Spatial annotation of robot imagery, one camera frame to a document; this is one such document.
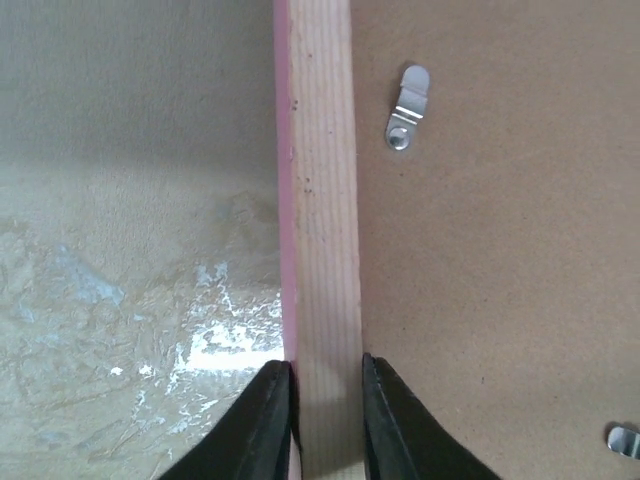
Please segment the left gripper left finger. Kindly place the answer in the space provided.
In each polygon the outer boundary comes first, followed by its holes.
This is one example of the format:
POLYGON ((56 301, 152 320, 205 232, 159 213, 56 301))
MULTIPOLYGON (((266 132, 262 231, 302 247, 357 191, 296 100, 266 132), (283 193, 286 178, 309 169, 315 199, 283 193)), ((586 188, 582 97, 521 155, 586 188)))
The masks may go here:
POLYGON ((161 477, 286 479, 292 428, 291 374, 288 362, 267 362, 213 429, 161 477))

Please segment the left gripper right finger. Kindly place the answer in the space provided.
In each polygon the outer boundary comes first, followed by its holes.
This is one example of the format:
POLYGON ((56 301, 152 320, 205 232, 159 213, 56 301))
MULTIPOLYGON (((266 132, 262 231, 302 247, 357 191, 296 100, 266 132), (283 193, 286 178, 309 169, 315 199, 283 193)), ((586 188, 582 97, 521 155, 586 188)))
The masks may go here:
POLYGON ((496 480, 382 357, 362 360, 366 471, 376 480, 496 480))

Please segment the pink wooden picture frame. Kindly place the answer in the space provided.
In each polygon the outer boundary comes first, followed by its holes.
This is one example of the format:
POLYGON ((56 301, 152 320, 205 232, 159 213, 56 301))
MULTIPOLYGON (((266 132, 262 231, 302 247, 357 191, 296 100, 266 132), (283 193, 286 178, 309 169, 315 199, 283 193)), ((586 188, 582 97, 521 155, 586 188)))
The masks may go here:
POLYGON ((297 479, 362 479, 361 282, 351 8, 274 9, 285 357, 299 401, 297 479))

